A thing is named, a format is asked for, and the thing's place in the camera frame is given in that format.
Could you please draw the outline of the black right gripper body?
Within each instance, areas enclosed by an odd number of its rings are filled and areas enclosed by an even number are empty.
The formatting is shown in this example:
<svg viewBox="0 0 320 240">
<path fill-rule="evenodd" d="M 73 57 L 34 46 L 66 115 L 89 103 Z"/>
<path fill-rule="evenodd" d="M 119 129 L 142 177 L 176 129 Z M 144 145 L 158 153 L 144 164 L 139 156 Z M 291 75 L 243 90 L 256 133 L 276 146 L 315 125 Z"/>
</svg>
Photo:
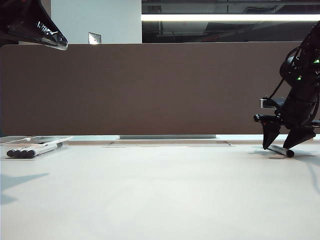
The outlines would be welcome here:
<svg viewBox="0 0 320 240">
<path fill-rule="evenodd" d="M 318 87 L 295 86 L 285 99 L 265 96 L 260 99 L 263 109 L 273 109 L 273 115 L 255 114 L 255 122 L 278 124 L 291 131 L 298 128 L 312 128 L 312 121 L 318 111 Z"/>
</svg>

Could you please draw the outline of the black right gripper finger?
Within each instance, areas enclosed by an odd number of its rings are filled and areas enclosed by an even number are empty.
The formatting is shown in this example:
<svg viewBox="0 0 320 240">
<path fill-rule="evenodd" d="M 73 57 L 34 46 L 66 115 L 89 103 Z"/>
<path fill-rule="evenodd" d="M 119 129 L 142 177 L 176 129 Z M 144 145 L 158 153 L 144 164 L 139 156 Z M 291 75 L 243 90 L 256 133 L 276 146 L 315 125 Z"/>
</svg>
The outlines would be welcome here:
<svg viewBox="0 0 320 240">
<path fill-rule="evenodd" d="M 277 138 L 280 134 L 280 125 L 276 123 L 263 123 L 263 142 L 262 147 L 266 150 L 271 143 Z"/>
<path fill-rule="evenodd" d="M 298 144 L 301 144 L 307 140 L 312 139 L 316 136 L 316 133 L 314 132 L 313 128 L 296 128 L 292 129 L 284 144 L 283 147 L 286 149 L 290 149 Z"/>
</svg>

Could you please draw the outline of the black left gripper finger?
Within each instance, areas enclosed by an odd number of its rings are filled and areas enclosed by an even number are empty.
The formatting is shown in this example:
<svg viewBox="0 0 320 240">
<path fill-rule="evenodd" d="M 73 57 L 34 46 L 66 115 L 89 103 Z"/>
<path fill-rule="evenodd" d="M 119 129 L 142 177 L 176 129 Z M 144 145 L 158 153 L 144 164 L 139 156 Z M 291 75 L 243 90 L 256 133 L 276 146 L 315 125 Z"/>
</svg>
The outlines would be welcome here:
<svg viewBox="0 0 320 240">
<path fill-rule="evenodd" d="M 0 27 L 9 26 L 47 26 L 58 29 L 39 0 L 2 0 Z"/>
<path fill-rule="evenodd" d="M 68 41 L 59 29 L 47 26 L 1 26 L 0 39 L 40 44 L 58 50 L 68 48 Z"/>
</svg>

